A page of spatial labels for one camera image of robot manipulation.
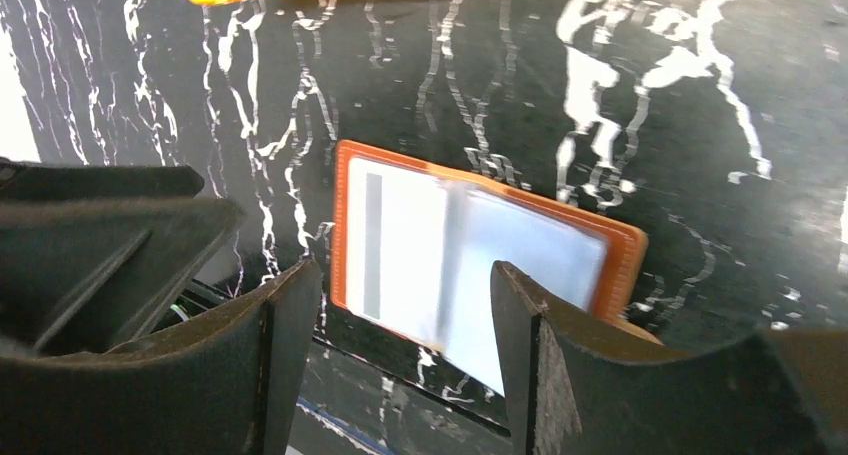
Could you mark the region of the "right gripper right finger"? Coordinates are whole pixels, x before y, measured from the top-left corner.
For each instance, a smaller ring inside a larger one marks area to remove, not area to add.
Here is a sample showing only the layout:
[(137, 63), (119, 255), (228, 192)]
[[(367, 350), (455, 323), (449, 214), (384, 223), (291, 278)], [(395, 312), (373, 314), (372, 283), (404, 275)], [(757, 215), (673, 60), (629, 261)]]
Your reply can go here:
[(843, 454), (847, 333), (757, 330), (695, 354), (593, 318), (513, 264), (491, 309), (517, 454)]

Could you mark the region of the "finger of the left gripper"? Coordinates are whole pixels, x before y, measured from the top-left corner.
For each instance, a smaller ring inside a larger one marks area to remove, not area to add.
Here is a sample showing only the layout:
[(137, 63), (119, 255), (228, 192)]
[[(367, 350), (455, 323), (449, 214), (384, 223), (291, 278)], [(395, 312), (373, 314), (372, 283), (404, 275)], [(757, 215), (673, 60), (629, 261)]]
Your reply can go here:
[(1, 161), (3, 200), (193, 197), (203, 187), (203, 177), (189, 166), (64, 166)]
[(103, 353), (150, 333), (245, 217), (227, 199), (1, 205), (1, 353)]

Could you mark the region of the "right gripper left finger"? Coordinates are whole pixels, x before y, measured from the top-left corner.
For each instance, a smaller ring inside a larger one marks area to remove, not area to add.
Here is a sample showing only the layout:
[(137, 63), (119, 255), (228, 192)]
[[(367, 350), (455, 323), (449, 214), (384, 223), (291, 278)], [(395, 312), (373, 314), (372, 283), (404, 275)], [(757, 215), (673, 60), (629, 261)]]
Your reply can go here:
[(1, 360), (5, 454), (282, 454), (322, 294), (312, 260), (105, 353)]

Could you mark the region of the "brown leather card holder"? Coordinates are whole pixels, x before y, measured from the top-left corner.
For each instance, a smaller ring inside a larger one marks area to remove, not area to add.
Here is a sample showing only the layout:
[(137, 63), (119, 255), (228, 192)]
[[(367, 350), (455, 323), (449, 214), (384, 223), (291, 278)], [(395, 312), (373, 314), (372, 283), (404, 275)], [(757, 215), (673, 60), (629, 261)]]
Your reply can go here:
[(435, 350), (502, 394), (490, 295), (495, 262), (512, 263), (557, 299), (598, 319), (622, 319), (648, 246), (643, 230), (478, 174), (352, 140), (340, 142), (336, 155), (330, 275), (335, 306), (349, 311), (344, 298), (347, 175), (350, 161), (364, 157), (432, 175), (448, 191), (439, 344), (425, 346), (384, 329)]

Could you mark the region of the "grey credit card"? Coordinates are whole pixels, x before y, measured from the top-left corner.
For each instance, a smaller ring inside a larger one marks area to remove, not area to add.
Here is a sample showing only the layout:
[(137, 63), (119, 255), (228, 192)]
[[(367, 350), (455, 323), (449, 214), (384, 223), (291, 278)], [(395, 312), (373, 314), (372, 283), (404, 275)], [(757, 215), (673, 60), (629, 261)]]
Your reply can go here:
[(348, 165), (345, 306), (437, 347), (448, 191), (432, 175), (364, 157)]

